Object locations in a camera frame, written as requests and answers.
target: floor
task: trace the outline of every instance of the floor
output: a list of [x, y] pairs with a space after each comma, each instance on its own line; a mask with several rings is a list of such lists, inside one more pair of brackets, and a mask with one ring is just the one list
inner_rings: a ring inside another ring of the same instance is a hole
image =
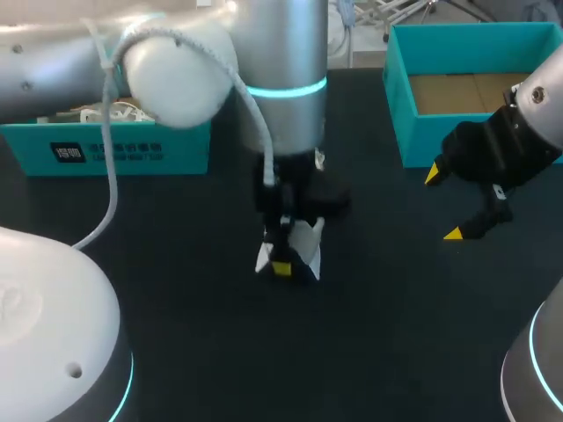
[[[479, 13], [467, 0], [454, 0], [458, 4]], [[424, 15], [424, 9], [405, 19], [400, 25], [418, 25]], [[429, 13], [424, 19], [425, 24], [442, 23], [477, 23], [478, 20], [458, 8], [445, 2], [437, 2], [435, 12]], [[384, 30], [382, 27], [357, 26], [353, 30], [354, 42], [354, 67], [380, 68], [385, 63], [386, 44], [383, 41]]]

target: cable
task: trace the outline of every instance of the cable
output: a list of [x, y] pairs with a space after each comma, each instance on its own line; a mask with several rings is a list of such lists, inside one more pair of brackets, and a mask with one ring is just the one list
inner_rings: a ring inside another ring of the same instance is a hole
[[233, 85], [243, 101], [245, 102], [248, 110], [256, 123], [256, 128], [259, 131], [260, 140], [262, 142], [262, 148], [264, 149], [264, 174], [263, 182], [264, 186], [272, 187], [275, 185], [275, 175], [274, 175], [274, 145], [272, 142], [272, 136], [268, 130], [264, 116], [260, 112], [256, 100], [250, 94], [246, 88], [245, 83], [238, 75], [237, 71], [229, 65], [221, 56], [216, 52], [200, 43], [197, 40], [193, 40], [187, 37], [184, 33], [173, 29], [166, 28], [151, 28], [141, 31], [131, 33], [124, 40], [122, 40], [117, 48], [113, 52], [112, 60], [108, 61], [105, 58], [105, 54], [102, 54], [99, 48], [99, 43], [101, 42], [97, 32], [92, 30], [91, 21], [85, 22], [88, 29], [91, 32], [92, 38], [94, 38], [97, 43], [100, 55], [100, 63], [102, 69], [106, 73], [104, 80], [104, 88], [102, 91], [102, 139], [104, 143], [104, 151], [106, 154], [106, 168], [107, 168], [107, 180], [109, 184], [109, 204], [107, 207], [106, 214], [104, 218], [99, 223], [98, 227], [94, 229], [87, 237], [82, 239], [77, 244], [73, 245], [73, 248], [81, 250], [86, 245], [90, 244], [94, 239], [96, 239], [109, 225], [113, 216], [115, 215], [115, 210], [117, 209], [118, 203], [118, 186], [117, 186], [117, 175], [115, 174], [115, 162], [113, 160], [113, 141], [111, 132], [111, 121], [110, 121], [110, 108], [112, 104], [111, 90], [113, 85], [113, 74], [115, 69], [121, 64], [121, 61], [127, 51], [135, 44], [147, 40], [151, 37], [166, 37], [171, 38], [176, 42], [177, 47], [181, 44], [187, 45], [189, 47], [195, 48], [201, 51], [211, 59], [213, 59], [219, 67], [221, 67], [233, 82]]
[[[219, 56], [215, 51], [210, 49], [209, 47], [205, 46], [198, 40], [193, 40], [187, 37], [181, 31], [177, 31], [174, 29], [167, 29], [167, 28], [149, 28], [145, 30], [140, 30], [135, 33], [130, 34], [124, 41], [120, 42], [113, 53], [112, 59], [112, 75], [113, 69], [115, 69], [120, 63], [127, 51], [134, 46], [135, 44], [147, 40], [151, 37], [165, 37], [171, 38], [176, 42], [176, 45], [179, 47], [181, 44], [187, 45], [189, 47], [195, 48], [198, 51], [201, 51], [209, 58], [213, 59], [216, 64], [225, 71], [225, 73], [230, 77], [231, 81], [235, 89], [237, 90], [238, 94], [241, 96], [245, 105], [248, 107], [248, 111], [250, 112], [254, 122], [256, 124], [256, 128], [258, 129], [260, 140], [262, 143], [262, 148], [264, 149], [264, 175], [263, 175], [263, 182], [264, 186], [274, 186], [275, 185], [275, 175], [274, 175], [274, 145], [272, 142], [272, 136], [270, 135], [270, 131], [267, 127], [266, 121], [264, 120], [264, 116], [256, 103], [256, 100], [248, 91], [245, 83], [238, 75], [237, 71], [227, 63], [221, 56]], [[111, 87], [110, 84], [104, 84], [105, 89], [109, 90]]]

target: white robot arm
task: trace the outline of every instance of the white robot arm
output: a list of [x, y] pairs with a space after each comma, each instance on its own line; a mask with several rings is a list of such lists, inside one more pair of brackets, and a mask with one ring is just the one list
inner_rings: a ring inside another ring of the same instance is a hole
[[[305, 263], [318, 279], [311, 263], [318, 262], [323, 221], [349, 201], [315, 167], [324, 137], [326, 40], [326, 0], [241, 0], [172, 15], [142, 7], [98, 22], [2, 27], [0, 123], [132, 96], [158, 123], [193, 127], [217, 113], [234, 84], [243, 143], [263, 156], [254, 183], [267, 233], [262, 250], [279, 264], [275, 274], [293, 277], [299, 272], [289, 268]], [[107, 164], [113, 173], [113, 160]], [[116, 193], [112, 177], [110, 189]], [[112, 198], [78, 249], [109, 223]]]
[[[349, 201], [316, 167], [326, 8], [326, 0], [240, 0], [206, 12], [141, 7], [95, 22], [0, 26], [0, 123], [105, 105], [112, 199], [76, 249], [117, 203], [111, 100], [132, 96], [157, 122], [192, 127], [216, 114], [234, 84], [265, 225], [257, 271], [317, 280], [322, 222]], [[105, 275], [68, 246], [1, 228], [0, 262], [0, 419], [135, 422], [135, 363]]]

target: metal stand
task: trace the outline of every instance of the metal stand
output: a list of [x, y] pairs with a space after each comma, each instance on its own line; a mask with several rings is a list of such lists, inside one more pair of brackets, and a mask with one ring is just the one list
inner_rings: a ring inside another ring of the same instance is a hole
[[398, 24], [424, 8], [428, 0], [369, 0], [367, 8], [355, 6], [356, 25], [384, 27], [384, 42], [389, 40], [391, 25]]

